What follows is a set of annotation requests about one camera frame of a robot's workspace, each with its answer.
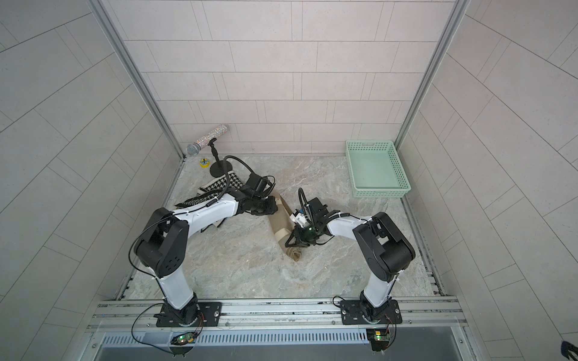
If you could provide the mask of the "aluminium mounting rail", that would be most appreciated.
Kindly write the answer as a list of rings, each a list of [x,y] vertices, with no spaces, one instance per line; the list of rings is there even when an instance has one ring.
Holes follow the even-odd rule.
[[[125,300],[100,302],[90,314],[86,331],[158,331],[180,329],[171,320],[157,325],[159,300]],[[195,312],[204,314],[208,331],[242,329],[330,329],[465,326],[467,320],[458,300],[451,296],[397,297],[391,300],[388,314],[380,321],[368,321],[359,302],[350,298],[321,299],[205,299]]]

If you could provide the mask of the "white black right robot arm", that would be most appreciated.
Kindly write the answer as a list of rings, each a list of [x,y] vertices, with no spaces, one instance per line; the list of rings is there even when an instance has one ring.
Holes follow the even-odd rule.
[[[319,246],[323,235],[356,241],[371,271],[360,295],[361,310],[368,320],[382,317],[399,274],[415,259],[415,250],[406,236],[385,212],[364,219],[348,212],[328,211],[317,198],[301,200],[300,204],[301,209],[294,214],[294,230],[285,246]]]

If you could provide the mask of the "mint green plastic basket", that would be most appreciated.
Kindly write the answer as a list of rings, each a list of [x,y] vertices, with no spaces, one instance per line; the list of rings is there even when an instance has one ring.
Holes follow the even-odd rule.
[[[403,198],[411,186],[393,141],[348,140],[346,159],[355,198]]]

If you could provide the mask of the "left green circuit board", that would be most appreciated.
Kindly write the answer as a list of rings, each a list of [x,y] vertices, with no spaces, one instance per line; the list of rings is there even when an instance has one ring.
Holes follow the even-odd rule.
[[[186,332],[180,335],[176,335],[170,341],[171,345],[174,346],[185,346],[187,344],[192,344],[196,341],[198,336],[197,332]]]

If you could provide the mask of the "black white houndstooth scarf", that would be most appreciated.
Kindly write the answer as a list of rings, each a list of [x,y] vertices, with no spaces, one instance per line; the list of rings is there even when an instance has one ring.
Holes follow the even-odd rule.
[[[247,196],[238,188],[242,183],[233,172],[210,183],[201,193],[176,205],[164,226],[176,228],[187,237],[200,232],[212,224],[242,214]]]

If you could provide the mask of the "green circuit board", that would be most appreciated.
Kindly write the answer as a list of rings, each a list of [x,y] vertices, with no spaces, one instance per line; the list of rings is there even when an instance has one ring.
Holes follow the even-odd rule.
[[[389,329],[366,329],[366,334],[372,351],[381,352],[389,348],[392,340]]]
[[[196,341],[198,336],[197,332],[186,332],[180,335],[176,335],[170,341],[171,345],[174,346],[185,346],[187,344],[192,344]]]

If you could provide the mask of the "right green circuit board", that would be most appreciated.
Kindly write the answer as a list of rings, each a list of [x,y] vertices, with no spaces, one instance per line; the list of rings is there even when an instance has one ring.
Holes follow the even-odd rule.
[[[366,329],[366,334],[372,351],[381,352],[389,348],[392,340],[389,329]]]

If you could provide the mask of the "black round microphone stand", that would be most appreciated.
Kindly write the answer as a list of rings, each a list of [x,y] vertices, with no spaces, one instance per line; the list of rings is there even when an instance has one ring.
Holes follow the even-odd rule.
[[[233,170],[233,167],[229,161],[224,161],[220,159],[217,149],[215,148],[215,142],[217,138],[212,138],[208,146],[211,148],[212,156],[215,158],[215,162],[210,166],[210,175],[214,178],[219,178]]]

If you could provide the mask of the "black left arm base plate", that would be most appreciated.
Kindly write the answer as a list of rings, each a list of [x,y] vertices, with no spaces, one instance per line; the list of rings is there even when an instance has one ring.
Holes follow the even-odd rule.
[[[194,302],[186,305],[182,310],[176,310],[164,304],[161,310],[154,315],[157,327],[214,327],[218,326],[221,302]]]

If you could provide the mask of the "glittery silver microphone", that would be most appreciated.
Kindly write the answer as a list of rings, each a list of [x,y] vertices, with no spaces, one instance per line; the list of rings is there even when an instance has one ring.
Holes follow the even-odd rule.
[[[186,147],[188,156],[196,156],[204,147],[209,146],[215,142],[215,139],[221,137],[228,132],[229,128],[225,124],[221,124],[208,132],[203,137],[197,139]]]

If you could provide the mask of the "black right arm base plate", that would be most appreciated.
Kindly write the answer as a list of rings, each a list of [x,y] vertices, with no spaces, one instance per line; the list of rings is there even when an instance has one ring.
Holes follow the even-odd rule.
[[[344,325],[369,325],[403,323],[397,300],[389,299],[379,308],[361,300],[342,300],[339,302],[341,318]]]

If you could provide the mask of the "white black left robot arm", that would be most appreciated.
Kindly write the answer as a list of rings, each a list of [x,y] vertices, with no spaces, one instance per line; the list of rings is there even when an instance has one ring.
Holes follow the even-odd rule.
[[[141,235],[135,240],[132,252],[159,284],[163,296],[164,313],[175,323],[190,325],[197,317],[197,295],[185,279],[182,264],[185,260],[188,239],[193,234],[226,218],[249,213],[268,216],[278,207],[272,191],[275,178],[251,173],[240,187],[231,184],[225,175],[225,185],[200,196],[203,202],[169,211],[157,209]]]

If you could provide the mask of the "brown beige plaid scarf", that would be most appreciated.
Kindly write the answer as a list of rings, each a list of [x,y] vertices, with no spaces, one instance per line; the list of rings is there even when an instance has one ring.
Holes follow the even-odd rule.
[[[285,246],[295,227],[295,223],[290,219],[291,210],[278,192],[273,191],[271,195],[275,197],[275,204],[278,208],[275,214],[268,216],[274,238],[283,253],[293,261],[298,262],[301,259],[302,251],[299,248],[287,248]]]

